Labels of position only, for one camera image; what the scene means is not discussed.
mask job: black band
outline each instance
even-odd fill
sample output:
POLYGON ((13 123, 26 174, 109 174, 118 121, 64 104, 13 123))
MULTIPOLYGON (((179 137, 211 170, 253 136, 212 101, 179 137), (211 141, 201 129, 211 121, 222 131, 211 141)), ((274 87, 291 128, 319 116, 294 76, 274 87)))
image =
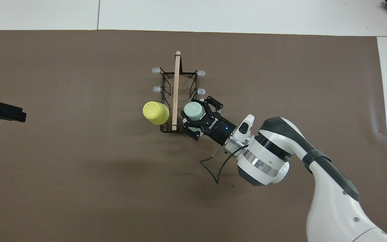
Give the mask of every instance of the black band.
POLYGON ((313 149, 313 150, 310 150, 309 152, 307 152, 307 155, 305 155, 303 158, 302 158, 302 162, 304 163, 305 167, 308 167, 310 166, 310 164, 315 161, 318 157, 325 157, 327 158, 327 160, 329 160, 331 162, 331 160, 327 157, 327 155, 325 155, 325 153, 323 153, 322 151, 318 150, 318 149, 313 149))
POLYGON ((263 147, 273 153, 275 156, 279 157, 282 161, 287 162, 292 157, 291 154, 287 153, 282 148, 278 147, 276 144, 267 139, 262 133, 258 132, 255 136, 256 141, 260 143, 263 147))

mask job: silver metal band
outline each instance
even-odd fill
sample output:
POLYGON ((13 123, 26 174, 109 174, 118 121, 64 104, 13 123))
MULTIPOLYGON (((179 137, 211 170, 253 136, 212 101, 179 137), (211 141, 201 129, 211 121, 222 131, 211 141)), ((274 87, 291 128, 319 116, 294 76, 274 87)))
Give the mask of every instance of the silver metal band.
POLYGON ((269 165, 265 164, 263 161, 261 161, 260 159, 258 159, 255 155, 253 155, 250 150, 246 150, 246 152, 244 152, 243 154, 244 158, 246 158, 246 160, 248 162, 250 162, 252 165, 254 165, 257 169, 259 169, 260 171, 264 172, 265 174, 267 174, 268 176, 276 176, 277 173, 278 173, 278 170, 275 170, 273 169, 272 167, 270 167, 269 165))

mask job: black cable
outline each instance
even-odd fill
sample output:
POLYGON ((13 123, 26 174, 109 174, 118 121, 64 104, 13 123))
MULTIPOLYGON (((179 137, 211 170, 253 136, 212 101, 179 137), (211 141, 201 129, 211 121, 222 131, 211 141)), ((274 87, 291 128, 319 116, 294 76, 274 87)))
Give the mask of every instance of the black cable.
POLYGON ((220 170, 219 170, 219 173, 218 173, 218 177, 217 177, 217 178, 216 178, 216 176, 212 173, 212 171, 211 171, 206 165, 203 164, 204 161, 208 161, 209 159, 205 159, 205 160, 200 161, 200 164, 203 165, 203 167, 205 167, 205 168, 207 169, 207 171, 213 176, 213 179, 215 180, 216 184, 219 184, 219 178, 220 178, 221 172, 222 172, 222 170, 223 170, 223 167, 224 167, 224 166, 226 165, 226 163, 229 161, 229 159, 230 159, 235 153, 237 153, 239 150, 242 150, 242 149, 244 149, 244 148, 246 148, 246 147, 248 147, 248 146, 249 146, 249 145, 245 145, 245 146, 243 146, 243 147, 238 148, 237 150, 235 150, 234 152, 232 152, 232 153, 228 156, 228 158, 226 158, 226 160, 223 162, 223 164, 222 164, 222 166, 221 166, 221 168, 220 168, 220 170))

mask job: wooden handle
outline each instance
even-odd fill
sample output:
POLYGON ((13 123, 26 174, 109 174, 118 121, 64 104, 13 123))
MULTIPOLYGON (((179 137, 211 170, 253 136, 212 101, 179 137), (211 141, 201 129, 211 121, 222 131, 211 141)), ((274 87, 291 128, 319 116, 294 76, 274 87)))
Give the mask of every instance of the wooden handle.
POLYGON ((177 130, 177 107, 178 107, 178 76, 180 72, 180 51, 175 52, 174 65, 174 89, 172 96, 172 125, 171 130, 177 130))

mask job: yellow cup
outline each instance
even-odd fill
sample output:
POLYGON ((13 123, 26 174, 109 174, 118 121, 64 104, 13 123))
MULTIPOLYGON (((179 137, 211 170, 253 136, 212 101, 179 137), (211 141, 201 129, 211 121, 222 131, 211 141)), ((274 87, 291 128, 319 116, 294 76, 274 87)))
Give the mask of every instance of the yellow cup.
POLYGON ((152 124, 161 125, 169 118, 169 109, 163 103, 148 102, 143 107, 143 115, 152 124))

